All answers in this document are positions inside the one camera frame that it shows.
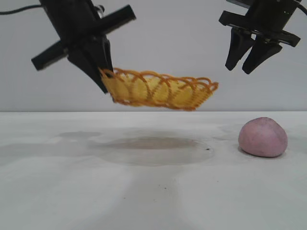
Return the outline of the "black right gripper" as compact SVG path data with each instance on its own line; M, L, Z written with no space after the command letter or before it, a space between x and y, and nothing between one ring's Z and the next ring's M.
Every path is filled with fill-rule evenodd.
M225 66L233 70L238 61L252 47L242 70L250 74L260 64L279 53L279 43L295 47L300 38L284 30L296 9L299 0L231 0L230 3L247 8L245 15L223 11L219 22L231 26L231 40ZM255 43L251 34L255 34Z

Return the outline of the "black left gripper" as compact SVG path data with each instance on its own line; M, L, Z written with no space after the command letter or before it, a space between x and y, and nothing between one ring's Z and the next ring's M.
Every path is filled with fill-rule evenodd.
M130 5L100 17L90 0L40 1L59 41L32 59L36 70L43 70L68 56L68 61L81 69L94 83L108 93L100 70L113 71L110 41L106 35L133 21Z

